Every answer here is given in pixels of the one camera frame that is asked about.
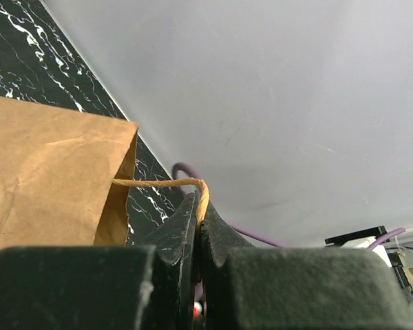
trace kraft paper bag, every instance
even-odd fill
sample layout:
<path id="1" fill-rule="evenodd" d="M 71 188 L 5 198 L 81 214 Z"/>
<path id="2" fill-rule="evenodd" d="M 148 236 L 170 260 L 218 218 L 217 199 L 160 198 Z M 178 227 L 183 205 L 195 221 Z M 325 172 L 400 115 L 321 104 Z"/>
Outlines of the kraft paper bag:
<path id="1" fill-rule="evenodd" d="M 0 97 L 0 249 L 122 245 L 134 122 Z"/>

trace marble countertop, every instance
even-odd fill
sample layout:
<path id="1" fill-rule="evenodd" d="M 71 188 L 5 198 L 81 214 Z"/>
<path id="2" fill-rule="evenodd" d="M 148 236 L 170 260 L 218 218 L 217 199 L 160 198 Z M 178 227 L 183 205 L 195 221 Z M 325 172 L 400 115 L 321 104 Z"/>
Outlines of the marble countertop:
<path id="1" fill-rule="evenodd" d="M 0 96 L 125 119 L 39 0 L 0 0 Z M 139 138 L 134 179 L 168 178 Z M 131 188 L 127 243 L 163 223 L 181 201 L 178 188 Z"/>

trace brown paper bag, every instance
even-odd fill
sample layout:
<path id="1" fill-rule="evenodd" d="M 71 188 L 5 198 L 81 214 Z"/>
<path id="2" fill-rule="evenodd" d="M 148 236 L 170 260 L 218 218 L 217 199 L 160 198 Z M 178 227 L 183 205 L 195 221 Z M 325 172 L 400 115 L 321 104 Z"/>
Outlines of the brown paper bag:
<path id="1" fill-rule="evenodd" d="M 0 249 L 127 237 L 134 122 L 0 97 Z"/>

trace paper bag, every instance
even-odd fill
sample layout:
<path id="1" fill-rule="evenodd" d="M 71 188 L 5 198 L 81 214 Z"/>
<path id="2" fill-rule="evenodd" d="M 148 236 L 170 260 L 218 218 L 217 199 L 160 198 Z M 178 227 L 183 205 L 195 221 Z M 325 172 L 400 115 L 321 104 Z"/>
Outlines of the paper bag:
<path id="1" fill-rule="evenodd" d="M 127 237 L 134 122 L 0 97 L 0 249 Z"/>

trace twisted paper handle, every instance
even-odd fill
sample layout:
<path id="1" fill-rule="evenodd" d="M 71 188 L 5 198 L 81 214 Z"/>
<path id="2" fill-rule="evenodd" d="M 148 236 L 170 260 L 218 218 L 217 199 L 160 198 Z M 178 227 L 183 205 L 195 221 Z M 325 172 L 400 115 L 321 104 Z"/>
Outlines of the twisted paper handle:
<path id="1" fill-rule="evenodd" d="M 205 214 L 207 213 L 207 207 L 209 203 L 209 190 L 208 186 L 204 180 L 195 179 L 193 177 L 188 177 L 186 179 L 177 180 L 162 180 L 162 181 L 141 181 L 141 180 L 124 180 L 124 179 L 114 179 L 115 184 L 126 187 L 179 187 L 193 184 L 200 189 L 200 201 L 198 208 L 195 213 L 195 225 L 196 228 L 200 228 L 200 224 L 205 219 Z"/>

